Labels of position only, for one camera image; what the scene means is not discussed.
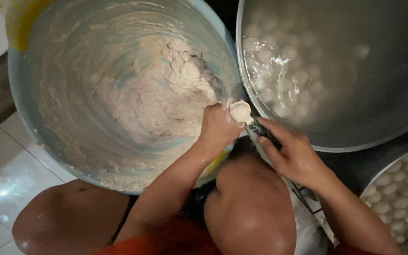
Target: knee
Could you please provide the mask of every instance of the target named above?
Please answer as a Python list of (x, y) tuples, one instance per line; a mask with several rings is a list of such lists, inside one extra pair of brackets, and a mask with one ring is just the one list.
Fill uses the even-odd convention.
[(244, 154), (228, 160), (221, 166), (216, 177), (219, 190), (239, 187), (257, 190), (259, 187), (284, 186), (281, 177), (259, 156)]
[(12, 227), (18, 248), (25, 254), (46, 254), (60, 234), (54, 207), (61, 207), (64, 195), (58, 186), (38, 194), (20, 212)]
[(290, 255), (296, 245), (295, 224), (291, 226), (279, 224), (276, 217), (251, 215), (227, 226), (219, 235), (219, 248), (224, 254)]

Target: leg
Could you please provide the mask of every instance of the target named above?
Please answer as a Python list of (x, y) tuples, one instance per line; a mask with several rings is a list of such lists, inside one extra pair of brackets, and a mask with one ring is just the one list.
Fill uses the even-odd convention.
[(258, 155), (243, 154), (221, 167), (204, 217), (225, 255), (294, 253), (297, 235), (289, 192)]
[(128, 203), (128, 195), (75, 180), (38, 194), (12, 234), (28, 255), (92, 254), (111, 243)]

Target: large metal pot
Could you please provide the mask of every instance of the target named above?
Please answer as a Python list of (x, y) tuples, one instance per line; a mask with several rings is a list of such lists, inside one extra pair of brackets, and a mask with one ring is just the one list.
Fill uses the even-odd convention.
[[(408, 133), (363, 151), (318, 154), (349, 189), (358, 196), (364, 196), (378, 177), (408, 154)], [(408, 242), (400, 246), (408, 254)]]
[[(302, 0), (294, 3), (306, 10), (303, 13), (330, 16), (332, 22), (334, 18), (339, 24), (343, 24), (342, 27), (346, 30), (335, 29), (332, 31), (333, 35), (346, 32), (348, 27), (359, 31), (357, 38), (364, 40), (371, 49), (370, 57), (360, 62), (358, 66), (358, 79), (354, 84), (358, 87), (367, 86), (369, 89), (352, 95), (352, 100), (347, 102), (348, 107), (339, 112), (335, 118), (318, 117), (317, 121), (299, 127), (307, 133), (314, 149), (333, 153), (353, 152), (372, 148), (406, 133), (408, 131), (408, 1), (320, 1), (316, 3)], [(250, 82), (244, 60), (242, 31), (246, 24), (243, 16), (263, 6), (275, 6), (275, 3), (272, 0), (240, 0), (239, 2), (236, 27), (238, 61), (246, 91), (260, 115), (281, 122), (282, 119), (259, 99), (257, 91)], [(373, 71), (369, 67), (374, 65), (381, 67), (374, 70), (378, 76), (368, 74)]]

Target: light blue plastic bowl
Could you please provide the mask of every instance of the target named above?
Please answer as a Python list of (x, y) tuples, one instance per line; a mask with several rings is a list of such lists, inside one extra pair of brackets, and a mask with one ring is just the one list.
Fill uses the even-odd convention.
[[(238, 97), (240, 93), (240, 79), (237, 70), (237, 56), (234, 42), (223, 22), (207, 3), (203, 0), (154, 0), (149, 2), (167, 6), (168, 8), (166, 9), (174, 10), (175, 18), (180, 20), (180, 18), (183, 17), (185, 19), (182, 20), (184, 23), (184, 30), (190, 33), (195, 33), (192, 35), (199, 40), (197, 43), (209, 46), (209, 52), (204, 54), (204, 59), (207, 61), (208, 67), (217, 75), (223, 71), (229, 74), (230, 78), (223, 82), (223, 89), (226, 96), (231, 95), (232, 97)], [(109, 177), (113, 178), (117, 175), (121, 177), (133, 177), (135, 182), (137, 178), (142, 179), (145, 174), (148, 174), (149, 171), (151, 171), (151, 169), (148, 167), (143, 169), (115, 169), (108, 167), (108, 169), (102, 171), (101, 167), (96, 169), (93, 166), (77, 165), (74, 158), (70, 158), (64, 154), (63, 138), (60, 138), (45, 126), (45, 120), (48, 118), (55, 118), (55, 114), (49, 114), (48, 116), (43, 114), (43, 117), (38, 107), (40, 98), (39, 93), (41, 93), (39, 84), (43, 78), (42, 67), (44, 65), (44, 61), (40, 59), (38, 46), (41, 43), (43, 33), (48, 31), (49, 25), (58, 10), (70, 8), (68, 16), (64, 19), (64, 30), (67, 30), (88, 12), (105, 9), (111, 4), (118, 4), (119, 7), (104, 11), (101, 16), (96, 18), (107, 20), (110, 19), (112, 15), (117, 15), (121, 12), (128, 13), (136, 10), (150, 11), (155, 7), (151, 4), (145, 4), (145, 2), (129, 2), (123, 0), (77, 0), (73, 2), (77, 4), (66, 7), (68, 3), (70, 3), (69, 0), (58, 0), (52, 3), (46, 3), (45, 0), (34, 0), (23, 1), (24, 9), (12, 8), (12, 13), (18, 15), (18, 20), (20, 22), (19, 24), (7, 25), (10, 41), (10, 47), (8, 50), (8, 71), (10, 88), (14, 97), (15, 105), (31, 135), (38, 140), (39, 144), (43, 145), (42, 147), (44, 147), (45, 151), (51, 156), (51, 158), (58, 162), (64, 169), (71, 172), (71, 174), (77, 178), (96, 186), (116, 189), (126, 194), (138, 195), (142, 191), (133, 188), (130, 183), (127, 187), (124, 187), (123, 185), (109, 185), (108, 182), (103, 181), (107, 181)], [(26, 38), (22, 38), (20, 34), (17, 34), (20, 33), (19, 31), (23, 31), (23, 29), (17, 30), (13, 28), (22, 25), (26, 26), (26, 20), (29, 20), (29, 17), (32, 17), (33, 13), (35, 13), (33, 12), (33, 9), (35, 8), (29, 8), (30, 4), (35, 8), (42, 6), (42, 11), (39, 11), (40, 13), (38, 16), (32, 18), (32, 29), (30, 29), (28, 33), (29, 40), (27, 40), (27, 45), (25, 45), (26, 48), (23, 49), (20, 45), (23, 46), (22, 41), (26, 40)], [(199, 31), (195, 30), (194, 28), (197, 25), (199, 25), (198, 27), (202, 27), (202, 29)], [(122, 66), (130, 66), (133, 63), (133, 59), (130, 59), (129, 56), (122, 61), (124, 61)], [(61, 77), (58, 77), (58, 84), (61, 82)], [(83, 109), (77, 109), (77, 112), (73, 114), (78, 117), (86, 118), (85, 115), (80, 114), (80, 111), (82, 110)], [(97, 118), (100, 124), (105, 126), (105, 128), (110, 130), (116, 129), (110, 116), (105, 117), (96, 115), (94, 117)], [(80, 120), (80, 123), (82, 123), (80, 130), (84, 130), (84, 132), (88, 131), (86, 139), (98, 141), (96, 142), (97, 145), (94, 148), (93, 153), (99, 153), (100, 150), (103, 152), (105, 147), (117, 147), (117, 150), (120, 151), (120, 153), (112, 155), (112, 157), (123, 157), (123, 155), (126, 155), (127, 153), (138, 153), (143, 157), (151, 157), (150, 159), (152, 159), (152, 157), (156, 157), (155, 152), (169, 149), (181, 143), (179, 140), (172, 141), (161, 148), (152, 148), (143, 144), (133, 144), (133, 139), (130, 138), (130, 134), (124, 136), (124, 134), (121, 133), (119, 133), (118, 136), (119, 141), (115, 141), (114, 139), (106, 137), (103, 132), (99, 132), (100, 127), (93, 125), (92, 121), (83, 119)], [(76, 137), (76, 132), (76, 129), (71, 128), (68, 139)], [(124, 144), (130, 144), (130, 147), (124, 147)], [(221, 161), (226, 159), (231, 149), (232, 145), (226, 147), (216, 161), (207, 167), (204, 171), (204, 175), (202, 175), (198, 181), (197, 186), (200, 186), (215, 177), (215, 168)]]

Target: dough on spoon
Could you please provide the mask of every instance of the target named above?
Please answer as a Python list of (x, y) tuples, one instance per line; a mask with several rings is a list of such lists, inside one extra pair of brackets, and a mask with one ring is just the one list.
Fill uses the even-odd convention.
[(229, 107), (229, 114), (235, 121), (239, 123), (246, 123), (247, 125), (253, 123), (254, 120), (250, 116), (251, 108), (247, 102), (238, 101), (231, 103)]

